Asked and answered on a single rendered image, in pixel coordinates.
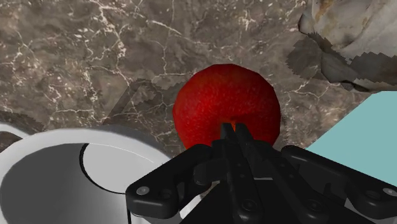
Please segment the red apple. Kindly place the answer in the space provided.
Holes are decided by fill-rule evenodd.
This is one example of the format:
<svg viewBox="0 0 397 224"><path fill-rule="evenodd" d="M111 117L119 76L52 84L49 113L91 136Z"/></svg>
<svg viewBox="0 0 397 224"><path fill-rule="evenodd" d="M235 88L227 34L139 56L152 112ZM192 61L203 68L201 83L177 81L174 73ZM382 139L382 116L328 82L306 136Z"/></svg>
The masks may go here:
<svg viewBox="0 0 397 224"><path fill-rule="evenodd" d="M245 124L254 139L274 144L281 107L273 86L235 64L215 64L195 73L178 92L174 126L185 148L220 138L222 123Z"/></svg>

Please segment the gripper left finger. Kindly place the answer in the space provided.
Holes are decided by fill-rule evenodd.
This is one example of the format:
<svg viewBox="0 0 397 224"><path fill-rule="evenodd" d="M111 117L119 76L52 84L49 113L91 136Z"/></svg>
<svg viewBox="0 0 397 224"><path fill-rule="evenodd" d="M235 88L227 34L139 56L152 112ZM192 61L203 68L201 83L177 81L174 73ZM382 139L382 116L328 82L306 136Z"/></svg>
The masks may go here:
<svg viewBox="0 0 397 224"><path fill-rule="evenodd" d="M253 141L243 123L221 125L221 138L211 146L196 144L128 186L128 212L143 217L167 219L195 196L219 181L218 198L233 224L261 224L264 218L246 146Z"/></svg>

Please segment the pale grey crumpled lump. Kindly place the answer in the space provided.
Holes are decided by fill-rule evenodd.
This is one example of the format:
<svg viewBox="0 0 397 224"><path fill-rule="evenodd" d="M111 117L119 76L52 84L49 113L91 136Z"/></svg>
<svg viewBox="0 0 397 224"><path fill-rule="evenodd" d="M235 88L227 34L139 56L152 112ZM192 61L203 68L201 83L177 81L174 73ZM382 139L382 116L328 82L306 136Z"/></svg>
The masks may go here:
<svg viewBox="0 0 397 224"><path fill-rule="evenodd" d="M298 28L322 50L330 83L397 91L397 0L307 0Z"/></svg>

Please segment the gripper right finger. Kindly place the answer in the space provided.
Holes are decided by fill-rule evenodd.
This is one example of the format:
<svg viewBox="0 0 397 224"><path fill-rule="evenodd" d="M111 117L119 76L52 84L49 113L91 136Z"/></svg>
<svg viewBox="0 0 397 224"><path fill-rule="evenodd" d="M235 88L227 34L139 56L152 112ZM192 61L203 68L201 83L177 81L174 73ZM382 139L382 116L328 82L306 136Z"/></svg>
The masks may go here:
<svg viewBox="0 0 397 224"><path fill-rule="evenodd" d="M235 133L260 164L301 224L375 224L397 218L397 186L297 146L281 151L253 139L238 123Z"/></svg>

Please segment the white mug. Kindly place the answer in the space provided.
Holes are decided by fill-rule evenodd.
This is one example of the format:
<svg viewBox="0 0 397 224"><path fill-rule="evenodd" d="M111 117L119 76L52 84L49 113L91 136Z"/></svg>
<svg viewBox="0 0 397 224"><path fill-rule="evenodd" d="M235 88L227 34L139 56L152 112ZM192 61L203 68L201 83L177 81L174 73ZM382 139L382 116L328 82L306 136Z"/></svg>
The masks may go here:
<svg viewBox="0 0 397 224"><path fill-rule="evenodd" d="M154 138L118 125L28 134L0 152L0 224L179 224L195 197L167 220L127 211L127 187L169 159Z"/></svg>

